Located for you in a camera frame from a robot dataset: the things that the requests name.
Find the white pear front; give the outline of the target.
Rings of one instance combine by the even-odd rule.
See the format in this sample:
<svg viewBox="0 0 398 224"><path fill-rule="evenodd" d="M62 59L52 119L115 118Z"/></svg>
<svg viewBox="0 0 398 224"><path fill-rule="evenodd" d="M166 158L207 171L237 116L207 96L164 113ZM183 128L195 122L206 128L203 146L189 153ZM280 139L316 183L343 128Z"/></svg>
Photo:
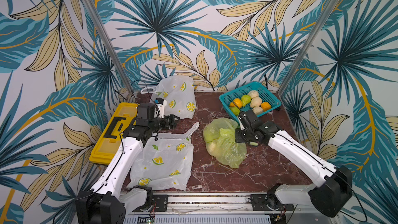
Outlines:
<svg viewBox="0 0 398 224"><path fill-rule="evenodd" d="M255 115L260 115L264 112L261 106L255 106L252 111L255 113Z"/></svg>

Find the small green pear back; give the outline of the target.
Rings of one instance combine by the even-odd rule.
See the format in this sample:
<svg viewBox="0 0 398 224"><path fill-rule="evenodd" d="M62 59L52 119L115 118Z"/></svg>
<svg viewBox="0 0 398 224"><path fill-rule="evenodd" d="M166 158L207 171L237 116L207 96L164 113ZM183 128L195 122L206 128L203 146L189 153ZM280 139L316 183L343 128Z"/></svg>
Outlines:
<svg viewBox="0 0 398 224"><path fill-rule="evenodd" d="M242 107L244 107L244 106L250 104L250 102L251 102L251 96L249 96L249 95L243 95L243 96L241 97L240 100L241 100Z"/></svg>

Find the green avocado plastic bag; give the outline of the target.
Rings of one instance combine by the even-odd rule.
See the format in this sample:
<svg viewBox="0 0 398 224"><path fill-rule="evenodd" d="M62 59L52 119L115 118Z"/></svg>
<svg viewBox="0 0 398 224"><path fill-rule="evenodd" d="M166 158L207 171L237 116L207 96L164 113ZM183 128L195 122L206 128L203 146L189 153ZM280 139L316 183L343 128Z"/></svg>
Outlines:
<svg viewBox="0 0 398 224"><path fill-rule="evenodd" d="M235 129L237 122L229 118L213 120L203 130L207 152L221 164L238 169L247 155L244 143L236 143Z"/></svg>

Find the white lemon plastic bag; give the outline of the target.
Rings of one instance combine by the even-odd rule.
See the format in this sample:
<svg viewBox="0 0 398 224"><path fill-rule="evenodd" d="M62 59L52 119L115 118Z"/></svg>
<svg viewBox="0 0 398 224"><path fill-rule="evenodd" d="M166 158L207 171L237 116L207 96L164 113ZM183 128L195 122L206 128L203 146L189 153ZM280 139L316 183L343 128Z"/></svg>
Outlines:
<svg viewBox="0 0 398 224"><path fill-rule="evenodd" d="M185 191L193 164L191 137L199 126L197 122L182 134L160 133L157 141L151 138L131 167L127 188Z"/></svg>

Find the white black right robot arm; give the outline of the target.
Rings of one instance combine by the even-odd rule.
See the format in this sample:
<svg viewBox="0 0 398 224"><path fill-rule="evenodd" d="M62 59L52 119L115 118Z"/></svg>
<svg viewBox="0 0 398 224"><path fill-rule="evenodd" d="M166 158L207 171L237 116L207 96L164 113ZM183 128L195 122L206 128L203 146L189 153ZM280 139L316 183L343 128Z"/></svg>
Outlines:
<svg viewBox="0 0 398 224"><path fill-rule="evenodd" d="M253 111L238 114L235 130L238 143L264 144L279 152L312 181L309 185L277 184L263 197L251 197L254 208L281 210L289 204L312 206L327 217L335 217L351 199L352 172L316 156L272 121L263 122Z"/></svg>

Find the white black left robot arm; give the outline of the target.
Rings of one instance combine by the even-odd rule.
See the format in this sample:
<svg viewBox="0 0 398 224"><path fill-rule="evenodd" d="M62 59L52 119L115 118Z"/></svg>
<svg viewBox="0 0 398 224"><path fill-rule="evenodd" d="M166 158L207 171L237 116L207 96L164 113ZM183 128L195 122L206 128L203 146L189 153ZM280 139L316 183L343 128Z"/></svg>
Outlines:
<svg viewBox="0 0 398 224"><path fill-rule="evenodd" d="M151 187L134 186L127 194L121 189L128 172L147 141L157 139L161 130L176 128L179 117L165 115L167 101L157 98L153 103L137 107L137 115L120 133L121 143L103 175L88 191L78 194L75 205L80 224L122 224L136 209L154 208Z"/></svg>

